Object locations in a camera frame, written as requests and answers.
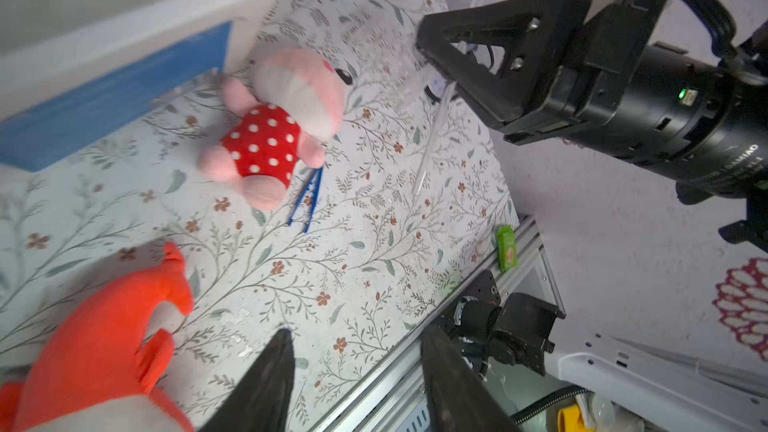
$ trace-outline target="plush pig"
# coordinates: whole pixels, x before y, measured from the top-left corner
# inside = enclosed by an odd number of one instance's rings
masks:
[[[238,80],[224,84],[224,104],[243,119],[203,152],[198,166],[252,207],[273,210],[297,160],[312,168],[325,163],[321,142],[339,130],[348,78],[320,54],[293,46],[264,44],[252,62],[256,97]]]

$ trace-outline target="red polka dot shirt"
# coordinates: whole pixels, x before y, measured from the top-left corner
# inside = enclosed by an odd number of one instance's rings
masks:
[[[293,177],[301,127],[274,104],[259,104],[230,130],[221,145],[230,151],[243,177],[277,177],[286,187]]]

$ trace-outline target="leaf pattern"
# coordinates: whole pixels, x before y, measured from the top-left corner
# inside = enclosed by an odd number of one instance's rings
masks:
[[[309,429],[492,252],[495,227],[517,223],[488,130],[460,100],[412,196],[436,108],[422,99],[398,106],[403,75],[354,43],[373,23],[410,47],[420,18],[445,8],[444,0],[278,0],[266,15],[260,40],[295,40],[353,78],[307,234],[306,207],[287,225],[299,180],[281,207],[263,212],[198,173],[200,148],[237,120],[207,76],[42,173],[3,182],[0,366],[34,360],[74,307],[156,264],[171,240],[196,299],[183,321],[154,319],[176,346],[160,386],[200,426],[288,327],[298,359],[287,428]]]

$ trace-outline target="screw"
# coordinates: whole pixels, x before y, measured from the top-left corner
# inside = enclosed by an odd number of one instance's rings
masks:
[[[512,60],[512,64],[509,66],[509,69],[510,70],[515,70],[515,71],[516,70],[520,70],[520,69],[523,68],[523,62],[524,62],[524,60],[523,60],[523,58],[521,56],[515,57]]]

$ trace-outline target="blue tweezers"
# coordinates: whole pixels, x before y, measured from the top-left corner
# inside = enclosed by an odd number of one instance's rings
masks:
[[[320,195],[320,182],[322,181],[322,167],[316,168],[314,172],[312,172],[312,176],[310,176],[310,180],[306,181],[306,185],[304,186],[304,190],[301,191],[301,196],[299,197],[299,200],[296,202],[296,206],[293,208],[293,212],[290,215],[290,218],[288,219],[288,226],[293,224],[293,216],[296,215],[296,211],[301,206],[301,201],[304,200],[304,196],[306,195],[306,191],[310,189],[312,186],[312,182],[315,183],[315,188],[312,190],[312,207],[310,207],[310,216],[306,219],[306,226],[304,227],[304,233],[306,234],[307,231],[310,230],[310,223],[312,223],[312,214],[315,213],[315,206],[317,206],[317,197]]]

